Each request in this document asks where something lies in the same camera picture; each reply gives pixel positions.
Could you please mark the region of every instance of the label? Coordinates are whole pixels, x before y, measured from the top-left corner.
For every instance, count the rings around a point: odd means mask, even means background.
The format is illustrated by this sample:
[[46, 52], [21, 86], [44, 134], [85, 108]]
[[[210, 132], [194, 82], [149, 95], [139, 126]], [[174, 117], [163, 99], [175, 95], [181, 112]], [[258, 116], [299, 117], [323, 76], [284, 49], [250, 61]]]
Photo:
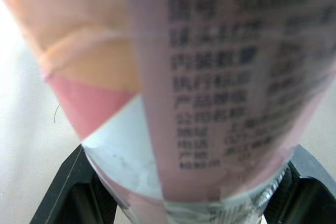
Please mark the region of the label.
[[334, 74], [336, 0], [129, 9], [164, 199], [219, 200], [269, 180]]

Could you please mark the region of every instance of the pink label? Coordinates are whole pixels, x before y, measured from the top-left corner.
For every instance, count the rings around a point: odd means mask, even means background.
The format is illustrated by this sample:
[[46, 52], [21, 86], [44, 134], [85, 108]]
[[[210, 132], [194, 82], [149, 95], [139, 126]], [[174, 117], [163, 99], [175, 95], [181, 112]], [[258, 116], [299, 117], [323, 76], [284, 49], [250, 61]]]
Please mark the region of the pink label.
[[219, 200], [286, 163], [332, 79], [336, 0], [130, 0], [163, 196]]

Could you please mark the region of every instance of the white stripe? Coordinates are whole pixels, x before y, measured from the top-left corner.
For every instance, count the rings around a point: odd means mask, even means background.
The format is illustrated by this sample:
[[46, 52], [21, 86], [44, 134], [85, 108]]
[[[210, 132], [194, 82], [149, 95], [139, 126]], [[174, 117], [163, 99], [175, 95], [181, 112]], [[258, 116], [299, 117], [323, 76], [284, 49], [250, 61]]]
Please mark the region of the white stripe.
[[140, 95], [82, 145], [96, 165], [119, 185], [141, 195], [163, 198]]

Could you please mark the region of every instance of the orange section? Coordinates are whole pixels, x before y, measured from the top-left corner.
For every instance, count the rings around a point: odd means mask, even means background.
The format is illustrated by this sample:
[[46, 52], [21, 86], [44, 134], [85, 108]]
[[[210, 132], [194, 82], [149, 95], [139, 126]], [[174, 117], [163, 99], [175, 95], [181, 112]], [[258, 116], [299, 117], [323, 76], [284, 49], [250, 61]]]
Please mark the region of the orange section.
[[128, 40], [108, 41], [92, 47], [56, 74], [111, 90], [141, 90], [132, 42]]
[[[5, 1], [46, 74], [112, 90], [140, 90], [127, 0]], [[106, 38], [106, 33], [115, 36]]]

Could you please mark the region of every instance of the pink stripe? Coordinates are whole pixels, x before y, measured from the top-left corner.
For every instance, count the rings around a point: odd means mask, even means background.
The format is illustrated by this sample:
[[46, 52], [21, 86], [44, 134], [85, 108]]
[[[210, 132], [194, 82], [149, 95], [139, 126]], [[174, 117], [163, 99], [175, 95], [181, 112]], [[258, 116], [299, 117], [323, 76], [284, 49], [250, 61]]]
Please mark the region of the pink stripe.
[[112, 91], [59, 76], [48, 79], [69, 121], [81, 139], [116, 114], [135, 92]]

